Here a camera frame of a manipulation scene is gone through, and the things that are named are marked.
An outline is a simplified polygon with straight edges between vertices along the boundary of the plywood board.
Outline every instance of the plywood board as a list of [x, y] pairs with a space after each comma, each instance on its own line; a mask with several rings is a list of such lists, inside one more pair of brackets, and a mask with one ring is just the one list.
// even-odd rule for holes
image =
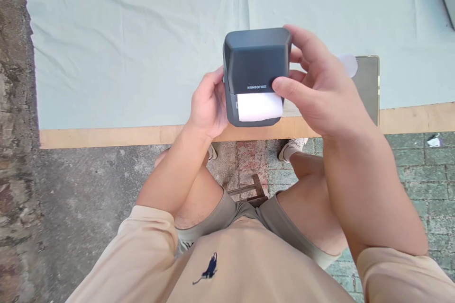
[[[114, 129], [40, 130], [42, 149], [109, 147], [173, 143], [182, 125]], [[455, 102], [380, 111], [384, 134], [455, 131]], [[261, 128], [229, 126], [215, 141], [247, 141], [318, 137], [302, 117], [284, 117]]]

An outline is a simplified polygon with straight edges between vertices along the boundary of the portable label printer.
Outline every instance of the portable label printer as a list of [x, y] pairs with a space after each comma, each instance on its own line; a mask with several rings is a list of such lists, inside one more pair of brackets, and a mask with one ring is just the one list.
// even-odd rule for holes
[[236, 31], [223, 46], [227, 119], [237, 127], [270, 126], [283, 114], [284, 99], [272, 89], [289, 76], [292, 37], [285, 28]]

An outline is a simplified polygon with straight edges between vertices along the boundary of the shoe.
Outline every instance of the shoe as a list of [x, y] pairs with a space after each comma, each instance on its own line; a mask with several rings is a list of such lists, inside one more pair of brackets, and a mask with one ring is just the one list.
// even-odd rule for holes
[[302, 139], [291, 139], [289, 140], [281, 149], [280, 154], [278, 155], [278, 160], [280, 160], [282, 163], [289, 163], [289, 160], [286, 160], [284, 158], [284, 151], [286, 148], [294, 148], [297, 149], [296, 151], [301, 152], [303, 150], [303, 147], [307, 144], [308, 142], [308, 137], [302, 138]]
[[217, 151], [213, 148], [213, 145], [210, 144], [209, 147], [209, 161], [214, 160], [218, 157]]

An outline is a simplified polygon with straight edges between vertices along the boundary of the khaki shorts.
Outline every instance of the khaki shorts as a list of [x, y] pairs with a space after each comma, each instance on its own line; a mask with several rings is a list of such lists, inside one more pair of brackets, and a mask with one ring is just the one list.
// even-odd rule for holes
[[266, 229], [306, 254], [323, 269], [339, 257], [325, 253], [305, 238], [284, 212], [276, 195], [259, 208], [254, 208], [246, 202], [234, 202], [226, 191], [215, 210], [205, 220], [186, 230], [177, 229], [180, 251], [185, 252], [199, 237], [225, 229], [242, 216], [259, 220]]

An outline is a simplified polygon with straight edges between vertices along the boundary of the right hand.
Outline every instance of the right hand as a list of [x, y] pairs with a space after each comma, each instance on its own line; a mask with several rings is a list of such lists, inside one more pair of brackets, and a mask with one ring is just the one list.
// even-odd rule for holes
[[374, 129], [343, 63], [310, 31], [293, 25], [284, 28], [297, 47], [290, 61], [308, 73], [291, 70], [289, 78], [273, 81], [273, 90], [294, 103], [310, 128], [324, 138], [351, 138]]

